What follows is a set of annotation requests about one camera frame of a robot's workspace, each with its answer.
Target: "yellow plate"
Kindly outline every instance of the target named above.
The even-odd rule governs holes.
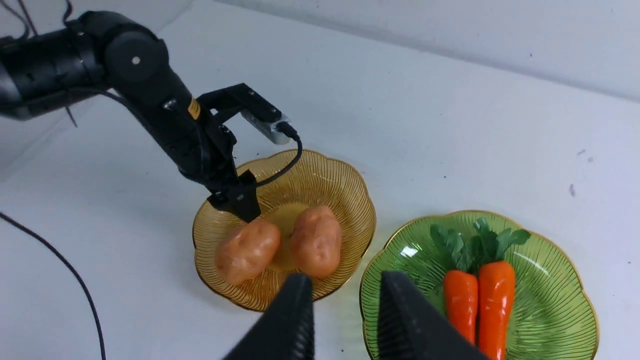
[[[250,161],[238,173],[251,170],[258,181],[283,168],[296,154],[289,150],[270,158]],[[282,242],[271,264],[256,278],[237,286],[220,277],[214,258],[220,241],[243,224],[236,216],[215,210],[208,202],[198,210],[193,222],[196,270],[215,293],[238,306],[265,311],[291,272],[298,272],[289,252],[289,237],[296,217],[306,208],[327,205],[342,229],[340,265],[331,276],[312,279],[313,300],[319,300],[344,285],[358,268],[376,229],[376,210],[364,179],[351,165],[322,154],[304,150],[298,164],[276,181],[257,191],[262,216],[276,224]]]

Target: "white surface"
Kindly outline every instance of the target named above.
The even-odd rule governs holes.
[[[67,8],[65,0],[25,0],[24,2],[38,33],[62,28],[62,15]],[[73,0],[72,19],[88,10],[109,10],[122,13],[144,24],[152,31],[159,31],[177,18],[191,2],[192,0],[174,0],[167,1],[162,6],[154,6],[156,2],[153,0]],[[7,0],[7,3],[21,13],[16,0]],[[0,37],[5,35],[18,37],[22,34],[22,29],[19,20],[4,8],[0,8]],[[73,114],[76,117],[80,116],[91,103],[86,101],[74,106]],[[30,147],[36,147],[31,152],[38,152],[42,145],[54,137],[56,132],[52,131],[53,127],[61,119],[65,119],[65,124],[60,125],[72,126],[65,110],[43,115],[27,123],[0,117],[0,180],[27,162],[29,155],[23,156],[23,154]]]
[[[636,0],[218,0],[640,100]]]
[[[318,359],[367,358],[358,284],[386,239],[412,218],[467,208],[553,239],[596,307],[597,358],[636,350],[640,105],[210,0],[161,36],[195,94],[248,83],[295,121],[309,149],[367,181],[376,236],[352,280],[316,303]],[[109,99],[79,121],[1,184],[2,211],[82,274],[110,359],[220,358],[258,314],[196,276],[191,223],[206,192]],[[229,126],[238,162],[285,148],[242,119]],[[0,246],[0,357],[98,359],[72,276],[6,224]]]

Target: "white table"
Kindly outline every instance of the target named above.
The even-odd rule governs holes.
[[[387,238],[412,218],[468,208],[553,239],[596,307],[598,358],[633,354],[640,105],[207,0],[160,35],[194,94],[248,83],[295,121],[309,149],[348,161],[367,181],[376,236],[352,280],[315,305],[318,359],[367,358],[358,285]],[[78,129],[66,123],[2,183],[1,210],[84,277],[110,359],[226,354],[259,314],[195,273],[191,223],[207,192],[109,99]],[[229,126],[238,163],[286,148],[242,119]],[[0,270],[0,357],[99,358],[71,274],[4,222]]]

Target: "toy carrot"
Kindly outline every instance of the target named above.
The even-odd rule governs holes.
[[[479,327],[478,347],[491,360],[506,358],[507,328],[515,299],[516,274],[504,260],[512,245],[524,244],[531,234],[526,230],[489,230],[484,218],[474,223],[478,232],[470,241],[481,244],[482,265],[478,271]]]
[[[441,251],[451,255],[454,270],[444,277],[443,288],[447,319],[462,336],[476,344],[476,316],[478,307],[478,282],[469,274],[472,257],[460,233],[445,231],[439,225],[431,226],[431,238]]]

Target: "yellow label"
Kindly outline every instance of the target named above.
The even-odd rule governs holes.
[[[191,117],[193,117],[193,120],[198,120],[200,116],[200,104],[198,104],[198,101],[194,97],[191,98],[191,104],[189,104],[187,110],[191,114]]]

